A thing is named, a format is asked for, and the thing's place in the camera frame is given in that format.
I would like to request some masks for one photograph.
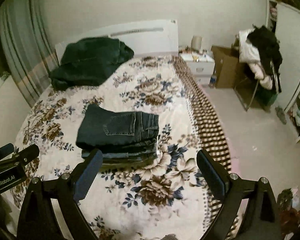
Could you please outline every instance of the nightstand drawer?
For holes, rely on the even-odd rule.
[[[212,75],[214,70],[214,62],[191,62],[187,61],[188,67],[193,75]]]
[[[211,75],[195,76],[194,78],[198,84],[207,86],[210,83]]]

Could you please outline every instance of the cardboard box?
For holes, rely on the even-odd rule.
[[[243,77],[245,63],[239,62],[239,53],[230,48],[212,46],[215,61],[216,88],[234,88]]]

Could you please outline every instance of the gray curtain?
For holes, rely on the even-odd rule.
[[[41,0],[5,0],[0,37],[11,75],[33,106],[50,85],[49,72],[58,66],[44,30]]]

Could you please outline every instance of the stack of folded jeans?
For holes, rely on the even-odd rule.
[[[76,145],[82,149],[82,158],[100,149],[104,164],[148,164],[157,157],[158,121],[156,114],[115,113],[91,104],[78,130]]]

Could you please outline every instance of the white wardrobe door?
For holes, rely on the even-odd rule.
[[[282,93],[277,104],[287,111],[300,90],[300,11],[282,3],[277,8],[275,34],[283,59],[279,68]]]

